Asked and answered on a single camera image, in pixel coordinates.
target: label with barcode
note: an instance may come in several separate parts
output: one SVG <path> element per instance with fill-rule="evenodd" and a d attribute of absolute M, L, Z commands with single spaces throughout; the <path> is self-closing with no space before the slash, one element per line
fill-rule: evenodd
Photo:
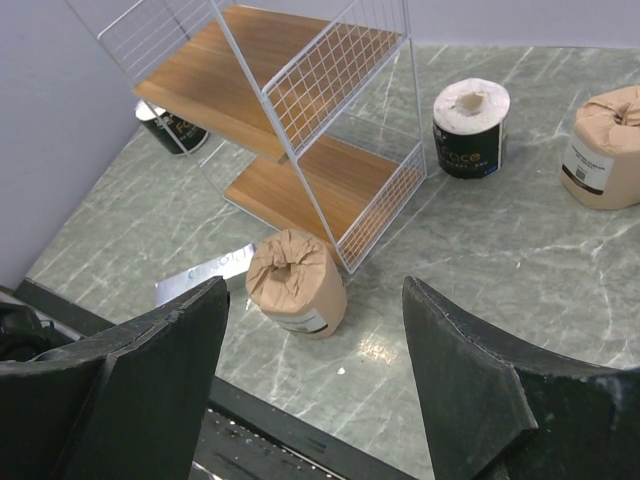
<path fill-rule="evenodd" d="M 562 171 L 579 187 L 602 195 L 609 180 L 613 158 L 594 152 L 575 132 L 572 133 Z"/>
<path fill-rule="evenodd" d="M 267 316 L 285 330 L 296 333 L 318 333 L 329 326 L 315 308 L 302 315 L 273 315 L 269 313 Z"/>

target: brown paper wrapped roll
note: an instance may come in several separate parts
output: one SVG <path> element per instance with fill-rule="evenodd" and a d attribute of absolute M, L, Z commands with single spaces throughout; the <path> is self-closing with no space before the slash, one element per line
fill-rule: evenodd
<path fill-rule="evenodd" d="M 265 315 L 308 337 L 331 335 L 347 308 L 347 292 L 327 246 L 297 230 L 276 233 L 258 247 L 246 286 Z"/>
<path fill-rule="evenodd" d="M 640 203 L 640 87 L 598 95 L 578 110 L 560 180 L 591 208 Z"/>

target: wall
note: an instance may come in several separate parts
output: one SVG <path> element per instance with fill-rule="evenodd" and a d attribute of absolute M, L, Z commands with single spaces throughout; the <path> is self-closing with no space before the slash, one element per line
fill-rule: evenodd
<path fill-rule="evenodd" d="M 251 0 L 330 18 L 347 0 Z M 415 38 L 432 44 L 640 47 L 633 0 L 410 0 Z"/>
<path fill-rule="evenodd" d="M 134 132 L 135 100 L 62 0 L 0 2 L 0 68 L 0 284 L 11 287 Z"/>

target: floor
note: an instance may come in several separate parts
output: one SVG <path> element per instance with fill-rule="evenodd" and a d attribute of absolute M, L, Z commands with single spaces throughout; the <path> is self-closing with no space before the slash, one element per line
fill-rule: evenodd
<path fill-rule="evenodd" d="M 638 363 L 640 210 L 588 210 L 557 175 L 575 110 L 592 95 L 640 83 L 640 53 L 453 46 L 417 53 L 429 178 L 356 273 L 345 274 L 343 324 L 327 340 L 308 341 L 235 291 L 217 374 L 431 479 L 402 323 L 405 276 L 552 351 L 619 368 Z M 408 60 L 405 51 L 351 112 L 410 128 Z M 437 166 L 431 106 L 443 87 L 472 76 L 504 84 L 512 113 L 504 167 L 463 181 Z M 120 323 L 153 308 L 155 282 L 270 235 L 212 186 L 237 174 L 250 154 L 212 136 L 197 157 L 202 169 L 140 130 L 29 276 Z"/>

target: metallic box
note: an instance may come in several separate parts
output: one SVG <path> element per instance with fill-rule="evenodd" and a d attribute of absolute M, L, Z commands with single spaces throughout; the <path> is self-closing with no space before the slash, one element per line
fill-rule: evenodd
<path fill-rule="evenodd" d="M 240 250 L 214 258 L 156 283 L 156 306 L 164 305 L 215 276 L 222 276 L 225 279 L 229 291 L 244 287 L 249 264 L 255 251 L 255 245 L 250 243 Z"/>

